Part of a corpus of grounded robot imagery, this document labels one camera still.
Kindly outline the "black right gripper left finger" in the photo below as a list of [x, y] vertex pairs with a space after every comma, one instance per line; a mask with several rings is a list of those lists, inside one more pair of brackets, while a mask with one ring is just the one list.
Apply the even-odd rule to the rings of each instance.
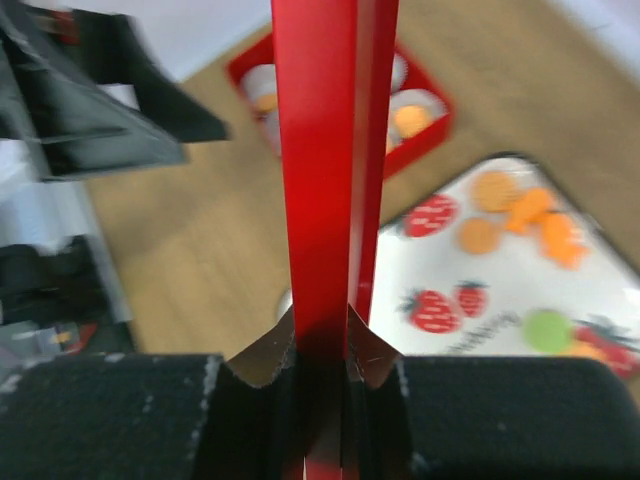
[[293, 317], [231, 359], [27, 360], [1, 383], [5, 479], [298, 479]]

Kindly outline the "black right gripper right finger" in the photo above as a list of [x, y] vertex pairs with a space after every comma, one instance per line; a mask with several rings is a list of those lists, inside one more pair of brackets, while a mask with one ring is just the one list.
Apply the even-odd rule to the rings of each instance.
[[639, 410], [586, 358], [405, 356], [347, 317], [347, 479], [635, 479]]

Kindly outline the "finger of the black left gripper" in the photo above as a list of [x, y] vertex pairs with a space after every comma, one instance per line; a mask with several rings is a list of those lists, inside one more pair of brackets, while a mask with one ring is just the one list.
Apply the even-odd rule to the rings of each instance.
[[179, 140], [102, 90], [24, 7], [1, 10], [1, 136], [42, 181], [185, 162]]
[[79, 63], [97, 84], [133, 87], [139, 111], [182, 143], [230, 138], [226, 123], [175, 84], [145, 49], [134, 18], [74, 11]]

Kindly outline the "red box lid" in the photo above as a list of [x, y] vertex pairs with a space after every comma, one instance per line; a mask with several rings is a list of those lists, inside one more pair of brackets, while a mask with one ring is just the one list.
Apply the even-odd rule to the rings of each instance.
[[272, 5], [304, 466], [344, 479], [349, 321], [371, 307], [398, 5]]

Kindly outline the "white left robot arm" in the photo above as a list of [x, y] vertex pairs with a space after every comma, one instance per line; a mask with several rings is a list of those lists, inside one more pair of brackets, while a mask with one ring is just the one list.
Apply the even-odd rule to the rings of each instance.
[[131, 352], [131, 313], [84, 183], [184, 163], [225, 122], [124, 14], [1, 5], [1, 350]]

